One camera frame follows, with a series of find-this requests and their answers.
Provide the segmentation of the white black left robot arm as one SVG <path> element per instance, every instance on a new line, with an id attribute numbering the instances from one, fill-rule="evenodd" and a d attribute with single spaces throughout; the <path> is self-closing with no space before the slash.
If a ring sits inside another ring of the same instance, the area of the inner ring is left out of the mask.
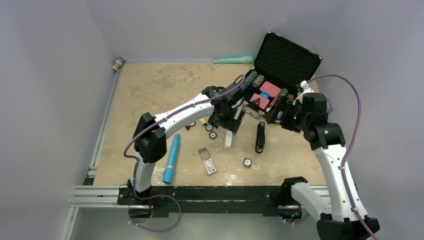
<path id="1" fill-rule="evenodd" d="M 164 113 L 141 115 L 130 142 L 123 150 L 125 158 L 135 160 L 128 181 L 129 197 L 138 205 L 152 199 L 151 179 L 156 162 L 167 153 L 167 139 L 180 129 L 201 118 L 208 124 L 235 135 L 243 115 L 236 117 L 238 104 L 243 101 L 245 83 L 233 83 L 228 88 L 208 86 L 190 101 Z"/>

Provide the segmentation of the white stapler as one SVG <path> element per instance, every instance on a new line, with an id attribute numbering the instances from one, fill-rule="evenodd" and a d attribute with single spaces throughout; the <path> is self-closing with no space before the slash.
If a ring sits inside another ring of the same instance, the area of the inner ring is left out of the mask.
<path id="1" fill-rule="evenodd" d="M 224 147 L 226 149 L 230 149 L 232 146 L 232 138 L 233 138 L 233 133 L 230 130 L 226 130 L 225 132 L 225 142 L 224 142 Z"/>

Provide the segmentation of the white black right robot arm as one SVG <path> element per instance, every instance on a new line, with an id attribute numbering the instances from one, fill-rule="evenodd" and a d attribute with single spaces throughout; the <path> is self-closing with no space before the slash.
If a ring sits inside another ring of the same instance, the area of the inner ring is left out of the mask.
<path id="1" fill-rule="evenodd" d="M 348 150 L 341 127 L 328 121 L 327 99 L 322 93 L 302 93 L 289 107 L 283 128 L 303 132 L 316 156 L 327 184 L 329 201 L 315 192 L 303 177 L 286 178 L 270 194 L 281 206 L 298 203 L 316 222 L 321 240 L 367 240 L 380 230 L 369 217 L 355 188 L 347 163 Z"/>

